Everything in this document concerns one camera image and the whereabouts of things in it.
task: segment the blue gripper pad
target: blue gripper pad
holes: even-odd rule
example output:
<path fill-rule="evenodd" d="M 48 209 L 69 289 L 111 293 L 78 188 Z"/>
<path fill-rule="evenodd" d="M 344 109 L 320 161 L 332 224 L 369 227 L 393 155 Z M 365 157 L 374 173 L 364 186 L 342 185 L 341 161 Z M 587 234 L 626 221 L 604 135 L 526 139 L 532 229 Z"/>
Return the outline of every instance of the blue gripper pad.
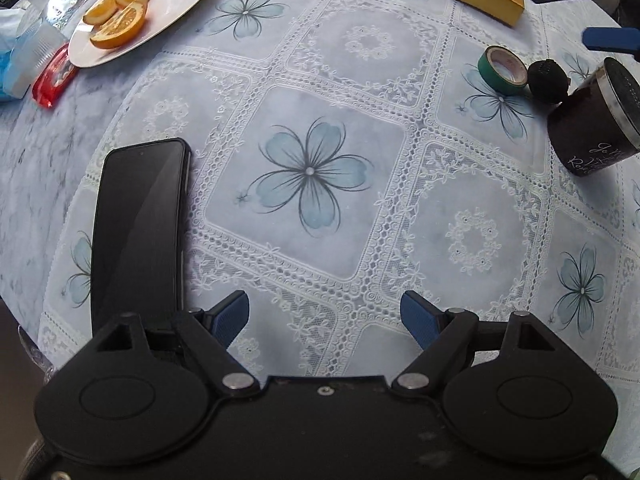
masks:
<path fill-rule="evenodd" d="M 588 27 L 582 32 L 582 43 L 589 50 L 635 55 L 640 52 L 640 30 L 632 27 Z"/>
<path fill-rule="evenodd" d="M 244 290 L 236 290 L 206 314 L 212 316 L 206 327 L 209 333 L 228 348 L 249 321 L 249 297 Z"/>
<path fill-rule="evenodd" d="M 446 326 L 446 314 L 412 290 L 400 298 L 400 319 L 423 350 Z"/>

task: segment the dark brown cup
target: dark brown cup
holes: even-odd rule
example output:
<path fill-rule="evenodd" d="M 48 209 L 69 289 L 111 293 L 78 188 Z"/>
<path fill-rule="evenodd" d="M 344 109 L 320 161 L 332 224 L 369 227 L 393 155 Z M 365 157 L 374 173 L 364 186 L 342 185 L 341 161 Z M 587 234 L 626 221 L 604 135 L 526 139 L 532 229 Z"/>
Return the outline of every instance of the dark brown cup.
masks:
<path fill-rule="evenodd" d="M 551 145 L 573 174 L 585 176 L 640 152 L 640 85 L 607 57 L 546 120 Z"/>

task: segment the table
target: table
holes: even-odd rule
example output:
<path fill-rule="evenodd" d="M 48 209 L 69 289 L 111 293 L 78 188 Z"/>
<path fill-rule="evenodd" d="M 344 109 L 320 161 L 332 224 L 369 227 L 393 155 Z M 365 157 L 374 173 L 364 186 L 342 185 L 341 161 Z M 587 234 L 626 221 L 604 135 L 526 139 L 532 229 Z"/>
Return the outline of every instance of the table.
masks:
<path fill-rule="evenodd" d="M 167 43 L 81 75 L 53 114 L 2 110 L 0 293 L 54 364 L 69 359 L 91 333 L 104 156 L 181 136 L 186 301 L 247 291 L 230 351 L 260 380 L 393 377 L 419 352 L 399 320 L 407 289 L 482 319 L 530 310 L 615 391 L 606 453 L 630 472 L 638 160 L 572 177 L 548 108 L 497 94 L 476 68 L 503 44 L 526 64 L 557 60 L 575 88 L 604 58 L 579 43 L 587 25 L 612 20 L 588 0 L 527 1 L 513 29 L 453 0 L 204 0 Z"/>

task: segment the black ball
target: black ball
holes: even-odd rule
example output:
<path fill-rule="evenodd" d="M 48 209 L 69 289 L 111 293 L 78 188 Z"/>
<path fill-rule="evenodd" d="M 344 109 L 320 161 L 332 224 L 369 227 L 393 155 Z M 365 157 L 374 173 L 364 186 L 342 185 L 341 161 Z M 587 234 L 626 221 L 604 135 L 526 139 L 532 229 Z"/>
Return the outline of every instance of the black ball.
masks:
<path fill-rule="evenodd" d="M 529 90 L 537 100 L 558 104 L 567 97 L 569 80 L 553 59 L 536 61 L 527 70 Z"/>

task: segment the floor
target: floor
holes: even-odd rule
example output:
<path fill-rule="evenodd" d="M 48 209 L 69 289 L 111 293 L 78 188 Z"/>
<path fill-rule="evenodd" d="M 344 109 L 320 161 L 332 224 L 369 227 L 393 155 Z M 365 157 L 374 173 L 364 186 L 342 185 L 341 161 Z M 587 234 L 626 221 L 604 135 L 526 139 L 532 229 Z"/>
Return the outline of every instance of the floor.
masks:
<path fill-rule="evenodd" d="M 0 299 L 0 479 L 14 480 L 18 465 L 37 435 L 33 399 L 42 372 L 27 357 L 17 323 Z"/>

